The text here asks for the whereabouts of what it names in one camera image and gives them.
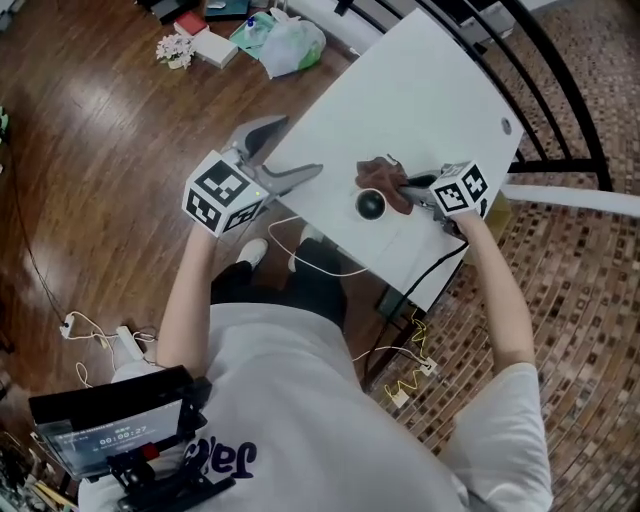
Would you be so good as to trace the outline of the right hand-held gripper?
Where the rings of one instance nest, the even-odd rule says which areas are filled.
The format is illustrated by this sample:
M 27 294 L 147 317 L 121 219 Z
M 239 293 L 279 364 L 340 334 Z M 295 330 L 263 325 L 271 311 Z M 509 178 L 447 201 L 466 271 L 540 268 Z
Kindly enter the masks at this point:
M 399 194 L 414 206 L 434 209 L 434 219 L 451 236 L 462 236 L 452 215 L 486 210 L 489 184 L 473 160 L 445 164 L 439 171 L 425 171 L 407 179 Z

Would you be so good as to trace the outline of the brown cloth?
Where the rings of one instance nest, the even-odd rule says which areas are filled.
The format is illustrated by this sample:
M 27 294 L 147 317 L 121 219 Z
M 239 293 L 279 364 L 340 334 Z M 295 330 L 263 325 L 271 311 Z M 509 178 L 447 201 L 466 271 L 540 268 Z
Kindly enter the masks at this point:
M 412 201 L 400 193 L 400 188 L 408 186 L 409 181 L 399 162 L 376 157 L 373 160 L 359 161 L 356 172 L 355 183 L 359 188 L 376 189 L 396 212 L 403 215 L 412 213 Z

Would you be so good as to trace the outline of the person's right forearm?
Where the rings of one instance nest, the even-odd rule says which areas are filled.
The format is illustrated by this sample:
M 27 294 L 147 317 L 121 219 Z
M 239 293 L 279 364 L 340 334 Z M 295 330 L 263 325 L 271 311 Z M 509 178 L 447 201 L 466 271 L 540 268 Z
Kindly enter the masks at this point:
M 497 373 L 535 364 L 534 335 L 528 305 L 489 227 L 475 211 L 452 217 L 466 237 L 477 269 Z

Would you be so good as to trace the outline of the person's left forearm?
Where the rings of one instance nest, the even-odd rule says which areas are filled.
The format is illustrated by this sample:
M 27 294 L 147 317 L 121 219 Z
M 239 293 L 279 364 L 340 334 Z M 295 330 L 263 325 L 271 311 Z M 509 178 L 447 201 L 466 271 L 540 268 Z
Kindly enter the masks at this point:
M 193 377 L 205 373 L 210 328 L 210 287 L 216 240 L 195 224 L 165 308 L 156 362 L 182 366 Z

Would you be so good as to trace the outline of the person's right white shoe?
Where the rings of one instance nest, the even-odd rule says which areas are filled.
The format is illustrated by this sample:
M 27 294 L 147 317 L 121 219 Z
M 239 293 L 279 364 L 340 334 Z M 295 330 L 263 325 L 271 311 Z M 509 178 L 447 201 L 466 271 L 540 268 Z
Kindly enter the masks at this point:
M 301 247 L 302 243 L 306 240 L 314 240 L 318 243 L 321 243 L 324 240 L 324 235 L 317 229 L 315 229 L 312 225 L 306 224 L 302 230 L 298 247 Z M 296 272 L 296 257 L 295 255 L 291 255 L 288 260 L 288 269 L 291 273 Z

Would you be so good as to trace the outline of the person's white shoe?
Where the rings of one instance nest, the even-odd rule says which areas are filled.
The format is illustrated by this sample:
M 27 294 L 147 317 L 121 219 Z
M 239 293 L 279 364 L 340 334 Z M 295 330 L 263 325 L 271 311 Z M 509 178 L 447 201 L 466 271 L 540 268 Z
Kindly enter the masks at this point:
M 302 243 L 306 240 L 314 240 L 318 243 L 321 243 L 324 240 L 324 235 L 317 229 L 315 229 L 312 225 L 306 224 L 302 230 L 298 247 L 301 247 Z M 296 257 L 295 255 L 291 255 L 288 260 L 288 269 L 291 273 L 296 272 Z
M 266 256 L 268 249 L 269 242 L 266 239 L 252 239 L 242 247 L 236 262 L 248 263 L 252 269 L 255 269 Z

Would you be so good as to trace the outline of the person's left white shoe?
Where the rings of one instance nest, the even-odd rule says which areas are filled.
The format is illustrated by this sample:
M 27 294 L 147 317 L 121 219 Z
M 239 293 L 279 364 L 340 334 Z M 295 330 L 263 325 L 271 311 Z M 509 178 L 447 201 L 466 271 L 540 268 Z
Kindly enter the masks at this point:
M 266 256 L 268 249 L 269 242 L 266 239 L 252 239 L 242 247 L 236 262 L 248 263 L 252 269 L 255 269 Z

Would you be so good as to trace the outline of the white table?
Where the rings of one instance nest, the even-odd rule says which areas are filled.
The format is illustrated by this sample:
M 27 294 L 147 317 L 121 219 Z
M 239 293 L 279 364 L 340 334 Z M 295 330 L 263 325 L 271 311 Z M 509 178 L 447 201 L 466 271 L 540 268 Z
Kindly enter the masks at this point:
M 506 135 L 501 119 L 512 133 Z M 437 300 L 462 252 L 431 212 L 387 209 L 360 220 L 351 194 L 356 164 L 391 156 L 408 175 L 475 161 L 494 199 L 523 129 L 500 93 L 428 14 L 415 10 L 366 50 L 311 106 L 267 158 L 282 172 L 322 172 L 281 202 L 357 263 L 422 309 Z

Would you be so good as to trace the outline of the white plastic bag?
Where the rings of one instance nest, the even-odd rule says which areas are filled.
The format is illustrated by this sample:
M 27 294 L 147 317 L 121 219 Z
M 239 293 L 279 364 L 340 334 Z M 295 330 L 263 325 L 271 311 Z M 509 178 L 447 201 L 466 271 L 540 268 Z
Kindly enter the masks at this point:
M 259 52 L 259 61 L 270 79 L 305 70 L 321 58 L 326 46 L 324 32 L 299 16 L 283 10 L 269 10 L 274 25 Z

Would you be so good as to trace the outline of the person's black trousers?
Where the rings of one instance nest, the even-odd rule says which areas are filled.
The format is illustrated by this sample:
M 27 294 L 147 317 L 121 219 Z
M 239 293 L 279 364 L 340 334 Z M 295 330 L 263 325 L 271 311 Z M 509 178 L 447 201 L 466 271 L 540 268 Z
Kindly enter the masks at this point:
M 291 273 L 283 288 L 276 289 L 253 282 L 254 272 L 248 263 L 233 263 L 211 283 L 212 305 L 232 303 L 271 304 L 315 313 L 344 327 L 347 298 L 340 278 L 336 252 L 323 241 L 306 240 L 297 247 L 296 272 Z

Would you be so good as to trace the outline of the small flower bouquet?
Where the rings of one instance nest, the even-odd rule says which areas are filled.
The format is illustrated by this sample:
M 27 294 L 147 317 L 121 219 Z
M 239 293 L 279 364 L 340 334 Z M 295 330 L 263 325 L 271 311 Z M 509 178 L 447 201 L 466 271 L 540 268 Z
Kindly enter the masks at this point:
M 156 46 L 156 59 L 165 63 L 170 69 L 187 69 L 195 50 L 193 38 L 181 34 L 164 36 Z

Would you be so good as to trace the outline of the dark teal box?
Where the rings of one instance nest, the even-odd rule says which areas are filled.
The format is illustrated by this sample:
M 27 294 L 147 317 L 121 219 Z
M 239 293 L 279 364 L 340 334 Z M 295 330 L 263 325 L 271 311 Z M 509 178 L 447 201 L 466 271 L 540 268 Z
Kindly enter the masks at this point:
M 250 0 L 206 0 L 204 18 L 207 22 L 245 20 Z

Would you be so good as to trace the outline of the long white power strip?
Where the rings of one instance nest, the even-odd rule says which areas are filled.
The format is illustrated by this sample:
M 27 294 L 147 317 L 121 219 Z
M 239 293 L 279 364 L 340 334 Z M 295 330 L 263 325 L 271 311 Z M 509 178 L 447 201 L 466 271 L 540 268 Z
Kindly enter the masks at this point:
M 134 361 L 141 361 L 144 359 L 144 352 L 126 325 L 117 327 L 116 334 Z

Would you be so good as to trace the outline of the person's white t-shirt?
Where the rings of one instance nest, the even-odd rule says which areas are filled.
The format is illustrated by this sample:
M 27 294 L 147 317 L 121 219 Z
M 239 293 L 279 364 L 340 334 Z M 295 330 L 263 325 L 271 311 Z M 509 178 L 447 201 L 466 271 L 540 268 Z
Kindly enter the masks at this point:
M 440 454 L 365 395 L 341 330 L 271 304 L 210 310 L 205 427 L 152 462 L 202 455 L 235 485 L 191 512 L 548 512 L 537 371 L 501 371 L 455 418 Z

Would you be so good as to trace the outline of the black monitor with timer screen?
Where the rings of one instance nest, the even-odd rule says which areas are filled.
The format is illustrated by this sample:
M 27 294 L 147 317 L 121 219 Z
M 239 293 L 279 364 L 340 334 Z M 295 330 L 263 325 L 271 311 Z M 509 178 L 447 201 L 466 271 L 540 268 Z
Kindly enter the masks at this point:
M 182 366 L 28 400 L 36 431 L 74 479 L 98 479 L 110 463 L 152 460 L 194 437 L 211 382 Z

